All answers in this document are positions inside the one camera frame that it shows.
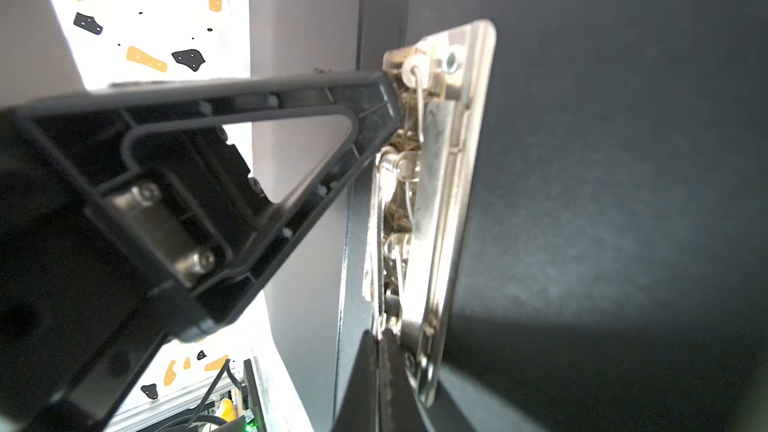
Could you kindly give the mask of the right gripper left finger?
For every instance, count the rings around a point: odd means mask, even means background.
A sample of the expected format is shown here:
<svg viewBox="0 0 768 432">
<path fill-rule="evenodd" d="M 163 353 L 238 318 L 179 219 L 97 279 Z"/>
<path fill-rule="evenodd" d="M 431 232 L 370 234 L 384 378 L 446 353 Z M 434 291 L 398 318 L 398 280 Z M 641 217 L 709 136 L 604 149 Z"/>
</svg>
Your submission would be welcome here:
<svg viewBox="0 0 768 432">
<path fill-rule="evenodd" d="M 338 117 L 278 201 L 229 124 Z M 164 343 L 235 322 L 401 126 L 381 72 L 118 87 L 1 112 L 1 427 L 100 431 Z"/>
</svg>

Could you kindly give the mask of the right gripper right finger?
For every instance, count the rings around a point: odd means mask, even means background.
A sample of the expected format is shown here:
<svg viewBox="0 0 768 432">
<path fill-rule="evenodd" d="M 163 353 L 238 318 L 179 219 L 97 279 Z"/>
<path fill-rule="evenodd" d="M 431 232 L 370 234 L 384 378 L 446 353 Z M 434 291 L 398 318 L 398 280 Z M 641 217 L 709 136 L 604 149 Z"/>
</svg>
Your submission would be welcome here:
<svg viewBox="0 0 768 432">
<path fill-rule="evenodd" d="M 425 431 L 392 330 L 362 334 L 334 431 Z"/>
</svg>

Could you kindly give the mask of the orange folder black inside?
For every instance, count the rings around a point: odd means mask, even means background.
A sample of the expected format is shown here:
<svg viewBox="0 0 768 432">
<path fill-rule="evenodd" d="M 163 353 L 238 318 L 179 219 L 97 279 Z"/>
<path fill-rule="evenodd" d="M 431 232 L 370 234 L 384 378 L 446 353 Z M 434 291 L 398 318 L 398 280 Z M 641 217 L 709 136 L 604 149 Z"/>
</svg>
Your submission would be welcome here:
<svg viewBox="0 0 768 432">
<path fill-rule="evenodd" d="M 497 30 L 425 431 L 767 427 L 767 0 L 360 0 Z M 365 321 L 340 309 L 338 407 Z"/>
</svg>

